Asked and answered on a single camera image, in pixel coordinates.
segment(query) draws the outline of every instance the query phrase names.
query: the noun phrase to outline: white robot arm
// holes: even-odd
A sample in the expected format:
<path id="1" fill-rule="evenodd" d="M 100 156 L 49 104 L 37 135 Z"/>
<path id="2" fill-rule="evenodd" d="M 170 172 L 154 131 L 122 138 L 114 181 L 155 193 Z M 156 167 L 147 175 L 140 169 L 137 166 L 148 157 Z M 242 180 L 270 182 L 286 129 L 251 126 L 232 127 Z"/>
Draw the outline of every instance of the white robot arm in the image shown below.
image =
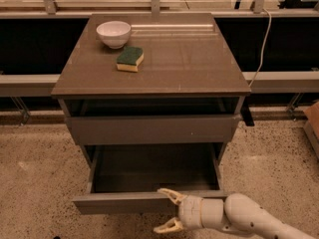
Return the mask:
<path id="1" fill-rule="evenodd" d="M 243 194 L 231 194 L 223 201 L 183 195 L 166 188 L 159 189 L 159 193 L 178 205 L 178 217 L 156 227 L 156 233 L 211 228 L 241 237 L 255 234 L 265 239 L 315 239 L 276 219 Z"/>

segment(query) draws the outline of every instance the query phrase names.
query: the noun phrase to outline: white bowl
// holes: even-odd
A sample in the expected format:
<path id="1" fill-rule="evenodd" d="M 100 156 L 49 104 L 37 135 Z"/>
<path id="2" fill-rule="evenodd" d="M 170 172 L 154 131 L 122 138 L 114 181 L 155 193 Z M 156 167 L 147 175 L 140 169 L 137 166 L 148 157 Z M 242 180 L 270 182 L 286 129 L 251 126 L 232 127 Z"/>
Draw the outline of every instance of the white bowl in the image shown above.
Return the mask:
<path id="1" fill-rule="evenodd" d="M 123 21 L 109 21 L 97 28 L 102 42 L 112 49 L 121 48 L 131 36 L 131 26 Z"/>

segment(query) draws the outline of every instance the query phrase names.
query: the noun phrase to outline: sponge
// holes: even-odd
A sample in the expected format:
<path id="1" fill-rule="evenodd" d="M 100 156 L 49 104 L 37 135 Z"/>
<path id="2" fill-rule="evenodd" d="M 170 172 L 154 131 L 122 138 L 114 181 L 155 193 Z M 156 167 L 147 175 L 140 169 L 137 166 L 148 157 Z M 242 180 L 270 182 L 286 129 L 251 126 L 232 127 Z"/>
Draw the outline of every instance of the sponge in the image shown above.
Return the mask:
<path id="1" fill-rule="evenodd" d="M 144 59 L 143 49 L 140 47 L 125 46 L 117 58 L 117 67 L 120 71 L 137 72 L 138 65 Z"/>

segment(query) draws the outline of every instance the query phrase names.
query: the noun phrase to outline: desk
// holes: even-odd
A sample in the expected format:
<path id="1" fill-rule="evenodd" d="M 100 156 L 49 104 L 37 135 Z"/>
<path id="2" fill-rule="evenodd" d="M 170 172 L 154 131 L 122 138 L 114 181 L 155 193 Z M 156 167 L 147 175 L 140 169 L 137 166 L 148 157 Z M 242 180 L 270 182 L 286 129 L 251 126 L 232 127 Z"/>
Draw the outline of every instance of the desk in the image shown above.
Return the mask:
<path id="1" fill-rule="evenodd" d="M 122 20 L 142 47 L 138 73 L 119 72 L 98 38 Z M 167 212 L 160 187 L 221 196 L 218 164 L 250 88 L 210 14 L 93 15 L 53 89 L 91 167 L 84 214 Z"/>

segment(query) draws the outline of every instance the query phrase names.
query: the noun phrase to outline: speckled floor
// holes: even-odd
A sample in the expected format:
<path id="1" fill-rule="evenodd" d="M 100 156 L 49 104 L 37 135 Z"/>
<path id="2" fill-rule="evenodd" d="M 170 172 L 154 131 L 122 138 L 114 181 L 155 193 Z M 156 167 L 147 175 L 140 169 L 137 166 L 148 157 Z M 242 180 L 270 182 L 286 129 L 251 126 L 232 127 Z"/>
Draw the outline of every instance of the speckled floor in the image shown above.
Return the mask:
<path id="1" fill-rule="evenodd" d="M 241 122 L 220 171 L 225 191 L 247 194 L 319 238 L 319 163 L 304 123 Z M 1 239 L 238 238 L 212 230 L 156 235 L 168 215 L 80 215 L 72 198 L 84 193 L 89 167 L 62 122 L 0 125 L 0 171 Z"/>

